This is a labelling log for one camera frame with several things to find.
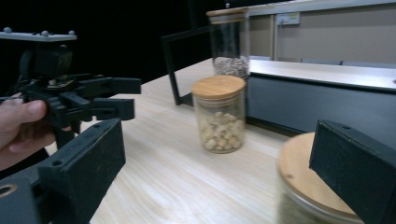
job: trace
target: tall glass jar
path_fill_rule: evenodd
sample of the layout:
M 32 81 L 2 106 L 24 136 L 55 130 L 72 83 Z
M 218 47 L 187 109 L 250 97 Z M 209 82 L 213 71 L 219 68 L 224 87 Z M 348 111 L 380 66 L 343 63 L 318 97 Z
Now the tall glass jar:
M 247 7 L 206 12 L 210 21 L 213 66 L 216 75 L 248 81 L 250 37 Z
M 245 141 L 245 81 L 240 77 L 214 76 L 191 87 L 199 137 L 204 149 L 229 153 Z

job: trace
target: wooden table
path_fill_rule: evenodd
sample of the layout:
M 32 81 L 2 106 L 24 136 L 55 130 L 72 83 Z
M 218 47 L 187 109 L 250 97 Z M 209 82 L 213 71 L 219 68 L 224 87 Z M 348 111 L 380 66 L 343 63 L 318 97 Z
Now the wooden table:
M 276 70 L 275 62 L 263 64 Z M 287 69 L 282 64 L 278 71 Z M 336 70 L 326 73 L 334 78 Z M 212 74 L 210 60 L 178 71 L 180 94 Z M 248 125 L 241 149 L 213 154 L 200 146 L 193 108 L 175 105 L 168 76 L 145 83 L 142 94 L 118 97 L 135 99 L 135 119 L 122 122 L 127 162 L 91 224 L 276 222 L 276 159 L 287 136 Z

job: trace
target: round wooden lid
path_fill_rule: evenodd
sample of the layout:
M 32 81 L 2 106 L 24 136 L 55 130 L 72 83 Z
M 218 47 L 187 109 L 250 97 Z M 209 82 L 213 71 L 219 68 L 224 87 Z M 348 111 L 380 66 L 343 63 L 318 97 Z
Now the round wooden lid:
M 206 16 L 209 18 L 211 24 L 223 24 L 244 21 L 248 17 L 248 8 L 236 7 L 215 11 L 207 11 Z
M 201 99 L 221 100 L 233 97 L 245 88 L 246 82 L 240 77 L 213 76 L 196 81 L 192 95 Z
M 311 205 L 332 217 L 359 220 L 317 173 L 309 169 L 314 137 L 315 133 L 303 133 L 285 143 L 277 165 L 281 179 L 297 198 L 304 200 L 302 203 L 312 203 Z
M 235 7 L 235 8 L 227 8 L 221 10 L 207 11 L 206 16 L 215 17 L 215 16 L 225 16 L 225 15 L 234 15 L 234 14 L 243 14 L 248 12 L 247 7 Z

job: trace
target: wall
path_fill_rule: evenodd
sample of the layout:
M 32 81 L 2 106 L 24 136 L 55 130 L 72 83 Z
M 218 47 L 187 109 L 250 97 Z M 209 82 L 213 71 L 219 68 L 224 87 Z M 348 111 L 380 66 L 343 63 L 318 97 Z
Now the wall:
M 259 41 L 252 37 L 252 51 L 267 55 L 271 34 L 267 17 L 252 17 Z M 301 24 L 282 26 L 277 33 L 280 59 L 323 59 L 372 63 L 396 63 L 396 4 L 348 7 L 301 13 Z

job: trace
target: jar lid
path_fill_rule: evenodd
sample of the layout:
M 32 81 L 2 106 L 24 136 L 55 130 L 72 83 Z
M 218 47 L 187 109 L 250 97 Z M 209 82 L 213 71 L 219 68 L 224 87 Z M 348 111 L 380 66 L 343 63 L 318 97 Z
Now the jar lid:
M 236 7 L 215 11 L 207 11 L 206 16 L 212 24 L 244 21 L 248 16 L 248 7 Z
M 221 100 L 237 95 L 245 85 L 245 80 L 240 77 L 220 75 L 196 81 L 191 87 L 191 92 L 198 98 Z
M 315 133 L 299 134 L 280 151 L 277 166 L 288 195 L 312 214 L 331 223 L 362 223 L 315 171 L 309 169 L 314 138 Z

